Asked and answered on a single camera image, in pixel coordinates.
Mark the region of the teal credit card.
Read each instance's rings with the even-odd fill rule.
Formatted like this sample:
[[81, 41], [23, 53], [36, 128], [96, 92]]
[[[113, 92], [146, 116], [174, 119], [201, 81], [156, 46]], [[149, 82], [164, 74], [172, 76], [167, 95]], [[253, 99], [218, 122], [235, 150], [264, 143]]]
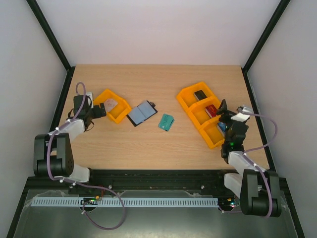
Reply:
[[170, 121], [170, 123], [168, 125], [168, 131], [170, 131], [170, 129], [171, 129], [172, 125], [174, 124], [174, 122], [175, 122], [174, 119]]
[[162, 118], [158, 124], [159, 128], [168, 131], [168, 125], [170, 123], [171, 120], [173, 120], [174, 117], [168, 114], [163, 114]]

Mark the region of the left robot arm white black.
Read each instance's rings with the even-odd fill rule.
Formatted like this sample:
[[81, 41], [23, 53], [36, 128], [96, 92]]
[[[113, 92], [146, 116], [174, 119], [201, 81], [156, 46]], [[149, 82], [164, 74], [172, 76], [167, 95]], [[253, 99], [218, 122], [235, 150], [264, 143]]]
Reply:
[[86, 95], [73, 98], [73, 108], [67, 114], [66, 122], [47, 134], [40, 134], [34, 141], [33, 170], [37, 177], [49, 177], [59, 182], [88, 182], [90, 169], [75, 164], [71, 142], [89, 131], [93, 119], [106, 116], [103, 103], [93, 105], [92, 99]]

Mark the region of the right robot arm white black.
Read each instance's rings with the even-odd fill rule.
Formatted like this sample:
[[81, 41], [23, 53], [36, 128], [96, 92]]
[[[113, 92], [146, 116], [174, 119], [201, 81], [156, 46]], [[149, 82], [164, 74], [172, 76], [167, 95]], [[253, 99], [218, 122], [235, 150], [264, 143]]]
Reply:
[[221, 194], [232, 191], [239, 199], [244, 215], [279, 217], [282, 207], [278, 174], [262, 168], [248, 156], [251, 149], [246, 150], [243, 146], [249, 128], [247, 120], [264, 116], [243, 106], [232, 112], [225, 100], [221, 101], [216, 113], [220, 116], [219, 121], [225, 125], [221, 157], [236, 170], [217, 180], [217, 191]]

